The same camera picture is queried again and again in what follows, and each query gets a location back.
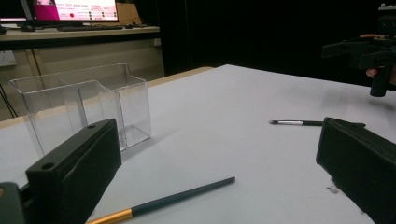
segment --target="transparent acrylic box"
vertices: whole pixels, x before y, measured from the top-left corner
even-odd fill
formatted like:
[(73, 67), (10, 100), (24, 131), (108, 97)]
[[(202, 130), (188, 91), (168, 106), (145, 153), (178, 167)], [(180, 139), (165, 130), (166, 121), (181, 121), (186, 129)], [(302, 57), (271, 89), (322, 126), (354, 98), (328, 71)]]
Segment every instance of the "transparent acrylic box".
[(9, 83), (23, 98), (29, 132), (42, 155), (103, 119), (117, 121), (121, 150), (151, 136), (147, 82), (131, 76), (128, 64), (19, 78)]

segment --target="white table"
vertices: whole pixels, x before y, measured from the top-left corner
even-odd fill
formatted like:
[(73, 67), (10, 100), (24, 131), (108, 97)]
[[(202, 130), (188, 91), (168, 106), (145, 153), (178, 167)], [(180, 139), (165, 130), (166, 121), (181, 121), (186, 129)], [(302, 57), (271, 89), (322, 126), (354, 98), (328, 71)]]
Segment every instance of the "white table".
[[(148, 88), (152, 137), (122, 166), (92, 218), (235, 176), (229, 186), (122, 223), (373, 224), (316, 164), (320, 127), (271, 119), (364, 122), (394, 142), (396, 92), (224, 65)], [(24, 124), (0, 129), (0, 181), (25, 183)]]

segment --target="dark background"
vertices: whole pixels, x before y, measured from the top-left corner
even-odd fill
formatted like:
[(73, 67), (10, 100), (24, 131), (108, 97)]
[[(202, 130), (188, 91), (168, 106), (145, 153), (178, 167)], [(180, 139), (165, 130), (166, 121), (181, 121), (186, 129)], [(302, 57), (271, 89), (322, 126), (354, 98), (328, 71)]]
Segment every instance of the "dark background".
[(160, 25), (166, 75), (234, 64), (371, 86), (349, 57), (321, 58), (324, 45), (377, 33), (378, 7), (391, 1), (134, 0)]

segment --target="gold ferrule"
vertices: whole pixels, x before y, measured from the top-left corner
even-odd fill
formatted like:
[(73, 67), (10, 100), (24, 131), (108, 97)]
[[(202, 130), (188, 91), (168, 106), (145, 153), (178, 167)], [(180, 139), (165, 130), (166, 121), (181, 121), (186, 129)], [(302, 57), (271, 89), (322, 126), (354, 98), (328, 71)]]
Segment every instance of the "gold ferrule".
[(132, 217), (132, 209), (128, 208), (105, 217), (99, 217), (92, 221), (87, 222), (87, 224), (112, 224), (119, 221), (123, 221), (124, 219)]

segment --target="monitor screen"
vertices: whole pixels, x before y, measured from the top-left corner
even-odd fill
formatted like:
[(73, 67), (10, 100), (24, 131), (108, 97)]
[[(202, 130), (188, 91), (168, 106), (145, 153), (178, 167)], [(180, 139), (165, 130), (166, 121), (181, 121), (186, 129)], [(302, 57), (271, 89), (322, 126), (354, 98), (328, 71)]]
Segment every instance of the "monitor screen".
[(26, 0), (34, 21), (118, 21), (116, 0)]
[(26, 21), (26, 17), (18, 0), (1, 0), (0, 24), (20, 23)]

